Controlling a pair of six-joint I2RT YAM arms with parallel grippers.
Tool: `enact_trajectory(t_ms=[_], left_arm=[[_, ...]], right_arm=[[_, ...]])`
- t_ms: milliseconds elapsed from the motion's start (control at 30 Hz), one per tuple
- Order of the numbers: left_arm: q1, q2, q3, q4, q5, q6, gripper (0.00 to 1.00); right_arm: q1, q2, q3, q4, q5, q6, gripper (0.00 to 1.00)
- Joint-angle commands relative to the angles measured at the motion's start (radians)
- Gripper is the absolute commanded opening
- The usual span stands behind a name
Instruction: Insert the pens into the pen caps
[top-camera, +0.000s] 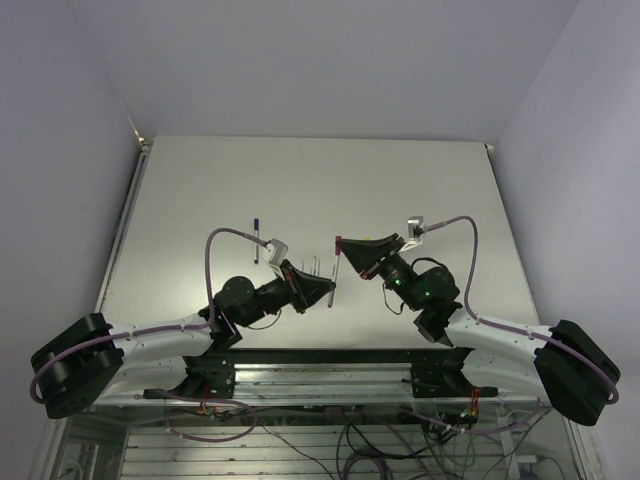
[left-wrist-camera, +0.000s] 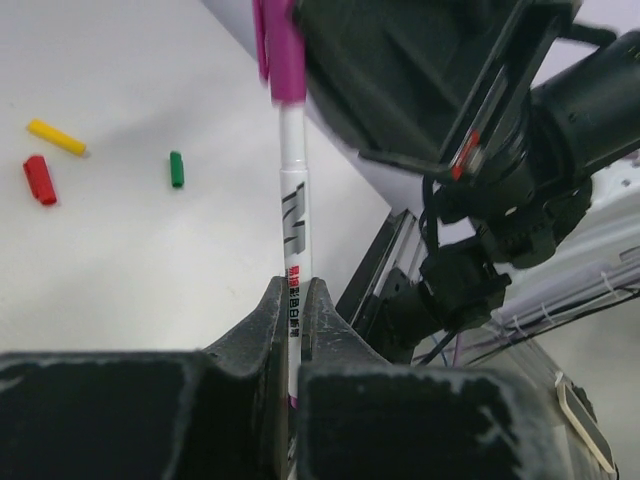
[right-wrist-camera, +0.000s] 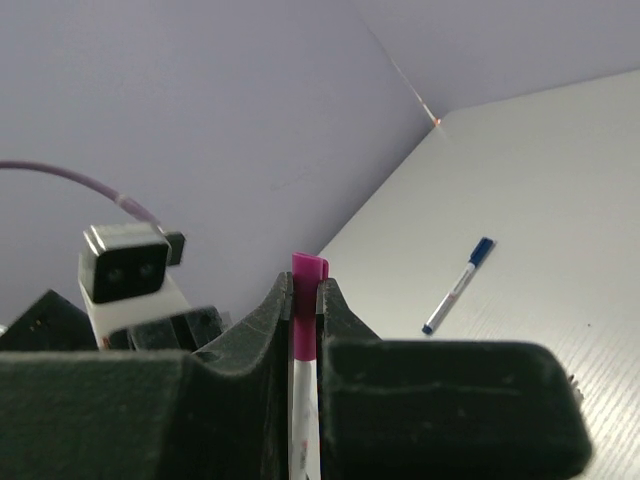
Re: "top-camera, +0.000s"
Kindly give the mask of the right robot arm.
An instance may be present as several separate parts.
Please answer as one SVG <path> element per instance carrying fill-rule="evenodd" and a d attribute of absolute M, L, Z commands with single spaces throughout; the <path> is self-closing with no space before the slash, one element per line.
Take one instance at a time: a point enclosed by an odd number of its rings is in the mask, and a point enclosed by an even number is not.
<path fill-rule="evenodd" d="M 620 371 L 576 323 L 526 326 L 472 312 L 458 300 L 453 274 L 441 262 L 417 272 L 402 256 L 404 240 L 339 238 L 336 248 L 363 280 L 379 277 L 402 306 L 416 313 L 418 333 L 448 347 L 427 386 L 455 396 L 499 390 L 532 396 L 583 426 L 616 403 Z"/>

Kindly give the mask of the purple-ended white pen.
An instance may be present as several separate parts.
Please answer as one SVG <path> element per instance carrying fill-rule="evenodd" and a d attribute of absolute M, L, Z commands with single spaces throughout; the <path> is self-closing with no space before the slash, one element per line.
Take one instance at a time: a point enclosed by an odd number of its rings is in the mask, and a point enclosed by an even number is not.
<path fill-rule="evenodd" d="M 337 290 L 337 279 L 339 274 L 340 255 L 341 255 L 340 250 L 336 247 L 334 251 L 334 263 L 333 263 L 333 269 L 332 269 L 332 275 L 331 275 L 331 280 L 334 283 L 334 289 L 330 292 L 328 296 L 328 303 L 327 303 L 328 308 L 332 308 L 334 305 L 334 298 Z"/>

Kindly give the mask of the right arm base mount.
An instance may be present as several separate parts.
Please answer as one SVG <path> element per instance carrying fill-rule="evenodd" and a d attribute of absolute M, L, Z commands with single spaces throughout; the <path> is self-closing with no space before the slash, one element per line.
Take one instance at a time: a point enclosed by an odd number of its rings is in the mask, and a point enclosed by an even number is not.
<path fill-rule="evenodd" d="M 419 351 L 411 362 L 410 379 L 403 383 L 411 386 L 414 398 L 471 397 L 493 398 L 499 393 L 493 386 L 477 387 L 462 373 L 465 361 L 471 354 L 469 348 L 450 350 L 428 349 Z"/>

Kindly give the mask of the blue-ended white pen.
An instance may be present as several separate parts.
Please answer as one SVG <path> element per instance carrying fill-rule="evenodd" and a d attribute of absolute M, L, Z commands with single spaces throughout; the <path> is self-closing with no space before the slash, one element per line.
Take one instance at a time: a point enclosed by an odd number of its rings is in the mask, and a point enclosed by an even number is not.
<path fill-rule="evenodd" d="M 260 229 L 259 230 L 254 230 L 253 229 L 253 235 L 254 237 L 256 237 L 257 239 L 260 239 Z M 255 249 L 254 249 L 254 264 L 258 265 L 260 262 L 260 249 L 261 249 L 261 245 L 259 242 L 255 243 Z"/>

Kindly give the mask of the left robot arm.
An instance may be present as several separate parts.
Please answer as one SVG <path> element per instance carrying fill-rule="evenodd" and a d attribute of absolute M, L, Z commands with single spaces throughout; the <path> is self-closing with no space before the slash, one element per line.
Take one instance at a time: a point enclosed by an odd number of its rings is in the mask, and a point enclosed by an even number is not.
<path fill-rule="evenodd" d="M 333 280 L 283 261 L 260 287 L 245 276 L 229 278 L 209 306 L 179 320 L 136 327 L 110 323 L 100 312 L 85 315 L 32 355 L 29 393 L 51 419 L 145 390 L 192 397 L 204 373 L 189 359 L 229 349 L 241 340 L 241 329 L 287 306 L 303 314 L 335 288 Z"/>

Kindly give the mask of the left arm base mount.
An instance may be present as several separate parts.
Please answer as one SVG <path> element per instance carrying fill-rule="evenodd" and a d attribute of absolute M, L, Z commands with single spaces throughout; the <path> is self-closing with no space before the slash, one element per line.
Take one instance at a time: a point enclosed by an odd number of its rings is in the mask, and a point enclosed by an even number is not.
<path fill-rule="evenodd" d="M 236 384 L 234 364 L 225 355 L 184 357 L 186 378 L 173 390 L 188 398 L 233 397 Z"/>

